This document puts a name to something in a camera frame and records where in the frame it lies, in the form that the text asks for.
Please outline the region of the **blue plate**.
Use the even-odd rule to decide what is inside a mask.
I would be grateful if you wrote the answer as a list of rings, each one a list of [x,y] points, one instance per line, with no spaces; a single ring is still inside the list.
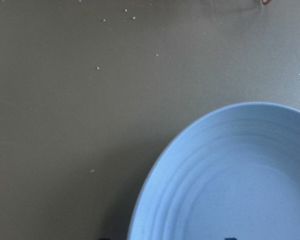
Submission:
[[[300,111],[219,108],[161,153],[136,201],[129,240],[300,240]]]

